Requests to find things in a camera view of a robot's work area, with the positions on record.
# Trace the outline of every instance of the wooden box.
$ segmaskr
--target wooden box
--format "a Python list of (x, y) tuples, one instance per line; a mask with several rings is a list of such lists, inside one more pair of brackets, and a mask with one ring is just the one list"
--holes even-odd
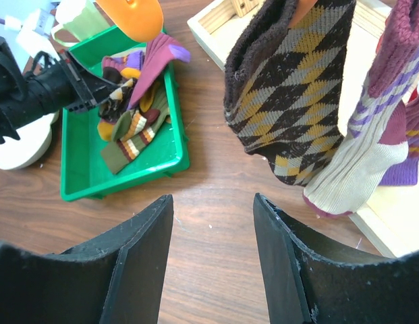
[[(215, 0), (194, 17), (188, 26), (197, 43), (211, 59), (224, 70), (225, 61), (236, 40), (262, 7), (264, 0)], [(242, 14), (236, 4), (244, 5)], [(357, 3), (354, 24), (378, 39), (385, 29), (385, 20), (391, 8), (379, 0), (361, 0)]]
[[(236, 40), (262, 5), (252, 0), (251, 6), (243, 8), (248, 13), (238, 15), (232, 1), (238, 2), (215, 0), (188, 20), (196, 41), (222, 70)], [(391, 8), (379, 0), (358, 0), (356, 4), (339, 105), (339, 129), (342, 134), (347, 132), (347, 121), (360, 98), (363, 81), (375, 58), (376, 46), (390, 11)], [(415, 86), (404, 97), (405, 102)], [(418, 250), (419, 184), (378, 187), (367, 204), (351, 219), (387, 257), (400, 257)]]

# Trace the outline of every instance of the black robotic arm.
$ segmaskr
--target black robotic arm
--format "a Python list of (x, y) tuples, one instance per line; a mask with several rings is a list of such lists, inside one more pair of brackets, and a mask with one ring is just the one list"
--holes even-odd
[[(40, 52), (32, 69), (21, 75), (7, 42), (0, 37), (0, 144), (4, 136), (19, 140), (17, 129), (62, 108), (87, 112), (118, 87), (89, 72), (69, 51), (60, 51), (59, 57), (58, 61)], [(42, 58), (44, 67), (36, 75)]]

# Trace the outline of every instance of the white paper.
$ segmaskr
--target white paper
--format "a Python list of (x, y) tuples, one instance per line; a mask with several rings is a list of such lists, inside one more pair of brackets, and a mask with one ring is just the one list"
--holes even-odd
[[(38, 8), (50, 11), (51, 0), (15, 0), (15, 1), (0, 1), (0, 18), (5, 19), (6, 15), (13, 16), (22, 22)], [(8, 46), (13, 53), (20, 71), (23, 72), (29, 60), (29, 54), (25, 52), (16, 42), (18, 33), (13, 30), (5, 30), (4, 26), (0, 24), (0, 36), (7, 40)]]

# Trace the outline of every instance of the sock toe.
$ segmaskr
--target sock toe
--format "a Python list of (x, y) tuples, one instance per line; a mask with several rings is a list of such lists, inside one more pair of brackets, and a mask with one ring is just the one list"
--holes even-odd
[(307, 197), (305, 197), (304, 194), (302, 194), (302, 198), (304, 199), (305, 203), (320, 217), (325, 217), (325, 218), (338, 218), (341, 216), (348, 216), (353, 214), (351, 211), (346, 211), (342, 214), (331, 214), (328, 213), (326, 211), (322, 211), (320, 208), (318, 208), (315, 204), (313, 204), (310, 199), (308, 199)]

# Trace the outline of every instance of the orange object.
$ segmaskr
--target orange object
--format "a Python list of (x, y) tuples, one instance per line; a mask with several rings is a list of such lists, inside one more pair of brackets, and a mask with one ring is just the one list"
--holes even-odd
[(295, 26), (316, 4), (317, 0), (299, 0), (295, 14), (290, 20), (289, 27)]
[(146, 43), (163, 28), (163, 11), (158, 0), (96, 0), (101, 9), (133, 41)]

